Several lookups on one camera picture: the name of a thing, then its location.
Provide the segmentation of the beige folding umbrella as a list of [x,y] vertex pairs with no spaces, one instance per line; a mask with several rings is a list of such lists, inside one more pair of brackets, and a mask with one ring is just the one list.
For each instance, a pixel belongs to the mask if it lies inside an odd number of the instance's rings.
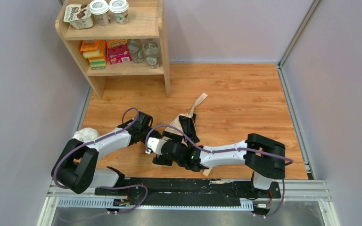
[[164,131],[183,135],[183,141],[180,143],[188,147],[188,162],[187,166],[183,168],[194,172],[203,171],[203,175],[207,177],[212,168],[201,164],[201,154],[204,154],[205,152],[202,151],[202,146],[197,145],[200,139],[197,136],[197,130],[195,126],[196,114],[194,113],[195,107],[200,105],[206,98],[207,94],[202,93],[195,100],[192,108],[188,113],[179,114],[169,125],[163,125],[163,127],[165,127]]

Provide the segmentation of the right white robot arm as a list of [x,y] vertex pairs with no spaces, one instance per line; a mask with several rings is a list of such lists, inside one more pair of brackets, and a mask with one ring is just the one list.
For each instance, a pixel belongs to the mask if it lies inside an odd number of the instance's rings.
[[158,165],[178,166],[200,172],[221,165],[243,164],[253,170],[255,189],[269,190],[274,180],[284,179],[286,166],[284,144],[259,134],[248,134],[246,140],[222,146],[187,146],[180,141],[150,137],[147,150],[156,154]]

